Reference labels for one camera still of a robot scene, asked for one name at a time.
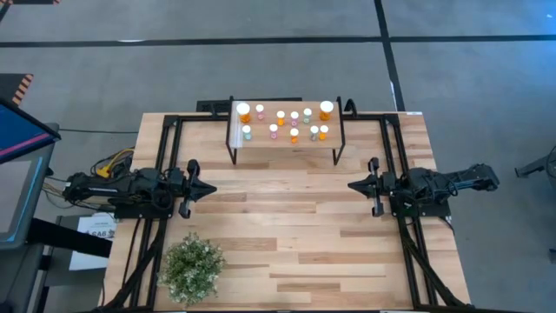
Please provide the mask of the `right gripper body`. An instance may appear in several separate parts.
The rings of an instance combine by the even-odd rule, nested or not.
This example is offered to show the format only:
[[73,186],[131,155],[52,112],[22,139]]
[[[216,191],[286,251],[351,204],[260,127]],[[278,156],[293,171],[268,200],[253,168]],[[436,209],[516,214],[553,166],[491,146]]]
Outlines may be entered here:
[[394,173],[386,171],[379,174],[379,159],[372,157],[368,162],[368,168],[371,172],[371,197],[374,199],[374,207],[372,208],[373,216],[382,216],[384,214],[384,205],[381,196],[387,196],[390,203],[390,210],[393,216],[396,215],[397,202],[395,199],[394,188],[396,187],[396,176]]

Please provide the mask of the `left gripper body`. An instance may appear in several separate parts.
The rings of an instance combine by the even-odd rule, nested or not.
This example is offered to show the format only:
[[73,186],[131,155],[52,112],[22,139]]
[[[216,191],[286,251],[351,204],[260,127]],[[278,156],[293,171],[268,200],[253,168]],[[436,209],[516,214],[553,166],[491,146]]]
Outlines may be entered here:
[[190,159],[187,164],[187,176],[184,172],[174,167],[171,169],[171,192],[175,197],[182,197],[178,213],[182,218],[190,218],[190,204],[198,201],[197,186],[200,165],[196,159]]

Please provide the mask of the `green potted plant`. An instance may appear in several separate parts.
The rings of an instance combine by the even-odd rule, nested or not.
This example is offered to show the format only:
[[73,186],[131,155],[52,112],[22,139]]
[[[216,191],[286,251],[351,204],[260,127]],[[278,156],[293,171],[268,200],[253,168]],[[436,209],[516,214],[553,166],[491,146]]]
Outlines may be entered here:
[[217,294],[226,263],[218,245],[189,232],[163,255],[158,285],[167,289],[171,302],[190,307]]

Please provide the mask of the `black power strip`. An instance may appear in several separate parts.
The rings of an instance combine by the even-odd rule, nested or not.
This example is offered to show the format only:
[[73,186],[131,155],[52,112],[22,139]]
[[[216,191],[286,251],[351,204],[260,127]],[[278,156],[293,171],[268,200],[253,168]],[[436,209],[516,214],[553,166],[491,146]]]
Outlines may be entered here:
[[196,112],[208,112],[220,114],[229,112],[231,102],[229,100],[200,100],[196,103]]

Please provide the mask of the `white paper sheet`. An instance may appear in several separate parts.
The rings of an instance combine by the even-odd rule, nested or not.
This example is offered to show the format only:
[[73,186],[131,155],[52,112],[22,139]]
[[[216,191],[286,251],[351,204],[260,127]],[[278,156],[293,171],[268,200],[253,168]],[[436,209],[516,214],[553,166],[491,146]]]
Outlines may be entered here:
[[[116,233],[116,220],[109,213],[97,213],[93,216],[80,217],[77,231],[102,239],[112,241]],[[106,268],[109,259],[107,257],[92,256],[73,251],[69,262],[69,270],[94,270]]]

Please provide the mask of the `black stand base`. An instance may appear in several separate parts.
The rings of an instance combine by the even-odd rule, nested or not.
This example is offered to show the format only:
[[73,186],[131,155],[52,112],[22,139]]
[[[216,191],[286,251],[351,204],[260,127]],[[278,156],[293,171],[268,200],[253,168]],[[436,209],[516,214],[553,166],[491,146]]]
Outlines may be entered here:
[[517,177],[527,177],[534,172],[545,171],[550,178],[556,179],[556,145],[545,156],[515,168],[514,171]]

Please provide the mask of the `monitor with blue screen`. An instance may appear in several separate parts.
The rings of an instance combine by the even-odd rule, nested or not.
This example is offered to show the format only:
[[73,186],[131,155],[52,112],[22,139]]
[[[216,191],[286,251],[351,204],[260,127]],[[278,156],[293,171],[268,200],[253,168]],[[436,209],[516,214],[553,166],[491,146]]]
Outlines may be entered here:
[[0,97],[0,164],[61,139],[57,130],[41,123],[15,103]]

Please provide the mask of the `black mat, orange stripes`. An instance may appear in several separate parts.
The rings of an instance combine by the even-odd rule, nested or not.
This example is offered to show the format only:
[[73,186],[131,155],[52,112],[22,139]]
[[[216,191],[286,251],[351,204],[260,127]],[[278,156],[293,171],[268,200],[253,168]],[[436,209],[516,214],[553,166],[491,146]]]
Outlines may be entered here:
[[20,106],[33,79],[33,74],[0,73],[0,98]]

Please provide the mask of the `black aluminium table frame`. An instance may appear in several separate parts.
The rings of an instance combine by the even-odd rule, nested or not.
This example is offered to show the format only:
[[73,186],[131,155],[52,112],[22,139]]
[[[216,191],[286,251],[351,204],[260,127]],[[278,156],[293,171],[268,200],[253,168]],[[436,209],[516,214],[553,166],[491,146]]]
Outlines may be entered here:
[[190,218],[164,223],[171,246],[195,232],[222,247],[226,266],[218,292],[199,311],[405,310],[411,294],[427,293],[422,275],[409,278],[399,224],[373,217],[372,202],[348,188],[383,167],[434,165],[420,115],[345,115],[346,148],[334,163],[325,150],[242,151],[231,159],[231,130],[207,113],[147,113],[135,147],[137,167],[201,165],[217,192],[191,206]]

